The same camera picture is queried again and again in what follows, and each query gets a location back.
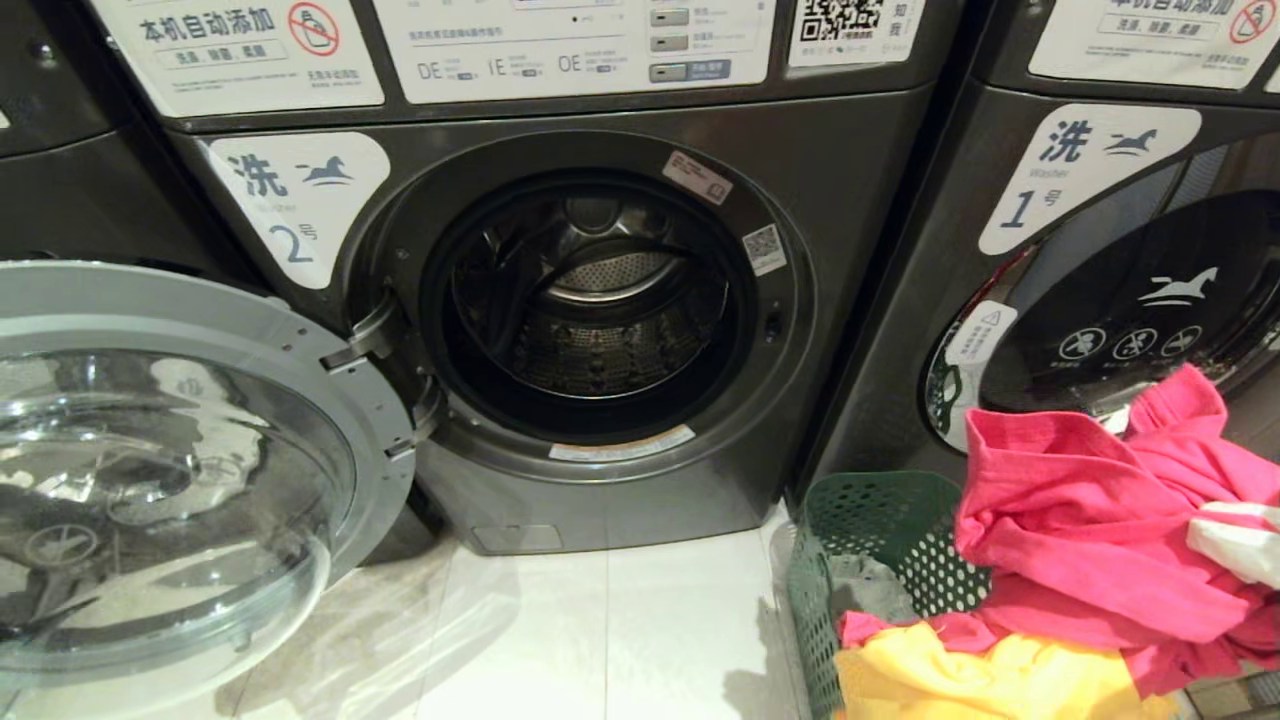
white floor tile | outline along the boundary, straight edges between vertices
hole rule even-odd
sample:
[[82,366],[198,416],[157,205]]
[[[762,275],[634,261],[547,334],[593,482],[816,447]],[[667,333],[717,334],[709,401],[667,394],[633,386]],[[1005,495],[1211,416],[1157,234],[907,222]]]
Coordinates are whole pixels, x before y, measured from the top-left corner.
[[456,542],[355,570],[255,670],[242,720],[412,720]]
[[608,720],[796,716],[759,532],[609,553]]
[[605,601],[604,553],[460,547],[417,720],[602,720]]

yellow clothing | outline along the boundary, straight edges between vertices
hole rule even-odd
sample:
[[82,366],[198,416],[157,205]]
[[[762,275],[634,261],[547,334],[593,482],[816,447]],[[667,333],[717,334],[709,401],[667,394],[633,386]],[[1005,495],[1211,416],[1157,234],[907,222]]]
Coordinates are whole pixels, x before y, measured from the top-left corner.
[[1140,700],[1117,652],[1016,634],[982,655],[947,652],[927,623],[837,652],[836,670],[849,720],[1164,720],[1176,711],[1166,698]]

button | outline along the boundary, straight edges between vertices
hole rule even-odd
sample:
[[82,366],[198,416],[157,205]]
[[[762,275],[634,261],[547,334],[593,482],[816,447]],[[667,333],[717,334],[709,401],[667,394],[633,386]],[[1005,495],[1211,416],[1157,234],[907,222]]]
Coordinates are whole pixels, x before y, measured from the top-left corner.
[[689,50],[687,35],[668,35],[663,37],[650,37],[649,50],[654,53],[671,53],[673,50]]
[[689,65],[649,65],[649,82],[680,82],[689,79]]
[[673,27],[689,24],[689,10],[654,10],[649,13],[649,24],[653,27]]

washing machine door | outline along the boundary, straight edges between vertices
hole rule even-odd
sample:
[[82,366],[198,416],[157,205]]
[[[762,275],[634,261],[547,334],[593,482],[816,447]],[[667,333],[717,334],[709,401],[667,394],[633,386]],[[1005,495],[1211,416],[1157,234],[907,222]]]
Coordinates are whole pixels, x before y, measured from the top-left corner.
[[137,712],[253,665],[390,527],[411,432],[278,300],[0,264],[0,707]]
[[1074,410],[1121,432],[1184,363],[1226,393],[1280,350],[1280,133],[1170,164],[1098,197],[1002,266],[938,342],[925,414]]

white cloth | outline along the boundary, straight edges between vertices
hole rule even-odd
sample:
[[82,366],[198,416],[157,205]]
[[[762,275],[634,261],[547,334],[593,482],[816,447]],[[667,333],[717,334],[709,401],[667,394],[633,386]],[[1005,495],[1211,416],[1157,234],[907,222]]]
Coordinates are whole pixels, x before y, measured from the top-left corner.
[[1187,544],[1247,583],[1263,583],[1280,589],[1280,507],[1254,502],[1210,502],[1201,510],[1253,515],[1270,523],[1272,529],[1268,532],[1196,518],[1187,530]]

